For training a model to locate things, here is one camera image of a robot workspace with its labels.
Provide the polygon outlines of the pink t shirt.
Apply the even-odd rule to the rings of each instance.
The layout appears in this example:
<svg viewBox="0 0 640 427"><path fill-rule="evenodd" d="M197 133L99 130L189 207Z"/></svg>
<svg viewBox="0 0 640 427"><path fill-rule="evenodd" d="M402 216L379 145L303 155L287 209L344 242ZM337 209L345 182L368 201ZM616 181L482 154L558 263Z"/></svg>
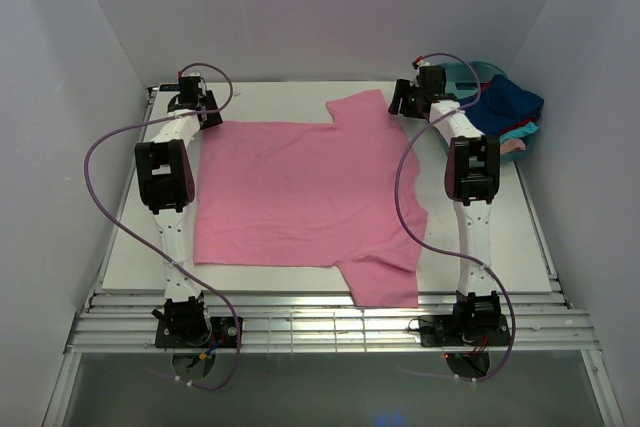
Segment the pink t shirt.
<svg viewBox="0 0 640 427"><path fill-rule="evenodd" d="M414 308L427 212L414 152L383 94L328 123L227 121L202 137L198 264L335 267L360 307Z"/></svg>

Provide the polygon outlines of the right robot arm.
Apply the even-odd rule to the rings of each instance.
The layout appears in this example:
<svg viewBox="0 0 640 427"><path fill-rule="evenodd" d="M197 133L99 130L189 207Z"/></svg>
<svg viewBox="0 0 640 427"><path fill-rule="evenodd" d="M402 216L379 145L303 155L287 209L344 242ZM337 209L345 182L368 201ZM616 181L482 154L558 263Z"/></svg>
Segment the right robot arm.
<svg viewBox="0 0 640 427"><path fill-rule="evenodd" d="M453 202L460 261L456 302L448 315L425 316L417 330L425 346L473 345L488 341L502 319L499 285L491 268L490 217L500 184L499 140L475 127L456 96L446 91L442 65L420 58L416 78L399 79L389 113L424 118L448 145L444 189Z"/></svg>

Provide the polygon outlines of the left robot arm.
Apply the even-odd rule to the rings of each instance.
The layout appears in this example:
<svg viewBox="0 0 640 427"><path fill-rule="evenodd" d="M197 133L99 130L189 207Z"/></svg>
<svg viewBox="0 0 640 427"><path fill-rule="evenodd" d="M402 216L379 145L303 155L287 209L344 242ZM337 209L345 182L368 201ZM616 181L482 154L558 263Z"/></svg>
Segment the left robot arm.
<svg viewBox="0 0 640 427"><path fill-rule="evenodd" d="M161 332L188 346L200 346L209 336L202 287L193 271L196 182L188 146L201 130L218 125L213 92L198 73L181 74L178 91L169 102L166 122L150 140L134 149L142 203L150 210L165 262L165 302L153 315Z"/></svg>

